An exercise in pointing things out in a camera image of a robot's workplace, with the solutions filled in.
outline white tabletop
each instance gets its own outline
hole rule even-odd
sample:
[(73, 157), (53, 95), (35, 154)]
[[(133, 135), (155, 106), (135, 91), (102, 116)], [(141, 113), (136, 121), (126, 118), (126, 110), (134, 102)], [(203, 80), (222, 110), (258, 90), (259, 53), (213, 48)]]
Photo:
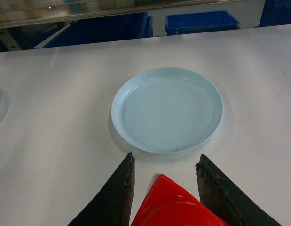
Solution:
[[(224, 115), (186, 153), (138, 151), (117, 134), (118, 89), (153, 68), (212, 81)], [(196, 198), (207, 155), (257, 205), (291, 226), (291, 25), (0, 53), (0, 226), (66, 226), (130, 151), (131, 220), (155, 173)]]

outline blue storage box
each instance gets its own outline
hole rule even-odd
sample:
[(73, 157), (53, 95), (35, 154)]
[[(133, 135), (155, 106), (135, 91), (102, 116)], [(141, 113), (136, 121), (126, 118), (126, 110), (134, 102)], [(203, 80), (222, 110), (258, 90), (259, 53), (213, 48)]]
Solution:
[(147, 35), (148, 13), (133, 13), (77, 20), (44, 48), (143, 38)]
[(239, 21), (227, 11), (169, 15), (165, 21), (167, 35), (215, 32), (240, 29)]
[(259, 27), (291, 24), (291, 0), (266, 0)]

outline plastic plate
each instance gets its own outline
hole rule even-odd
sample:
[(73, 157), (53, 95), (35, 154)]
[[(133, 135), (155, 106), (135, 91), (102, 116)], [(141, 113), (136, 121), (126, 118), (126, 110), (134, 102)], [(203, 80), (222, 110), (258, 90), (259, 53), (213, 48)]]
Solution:
[(206, 141), (223, 114), (219, 91), (202, 75), (158, 68), (127, 81), (111, 107), (113, 125), (129, 144), (151, 153), (177, 153)]

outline floor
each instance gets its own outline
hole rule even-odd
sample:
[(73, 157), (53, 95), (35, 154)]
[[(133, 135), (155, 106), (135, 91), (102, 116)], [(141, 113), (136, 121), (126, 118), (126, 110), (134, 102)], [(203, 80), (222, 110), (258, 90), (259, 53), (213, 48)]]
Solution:
[(202, 6), (189, 6), (149, 11), (153, 17), (154, 36), (165, 36), (165, 17), (167, 15), (187, 14), (226, 10), (239, 21), (242, 29), (259, 25), (265, 0), (243, 0), (229, 3), (216, 3)]

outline red plastic piece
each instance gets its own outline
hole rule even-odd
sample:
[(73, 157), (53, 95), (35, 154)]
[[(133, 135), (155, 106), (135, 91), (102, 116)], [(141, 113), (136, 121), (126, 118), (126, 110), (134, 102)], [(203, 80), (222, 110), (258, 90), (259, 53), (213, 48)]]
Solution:
[(155, 174), (131, 226), (230, 226), (164, 174)]

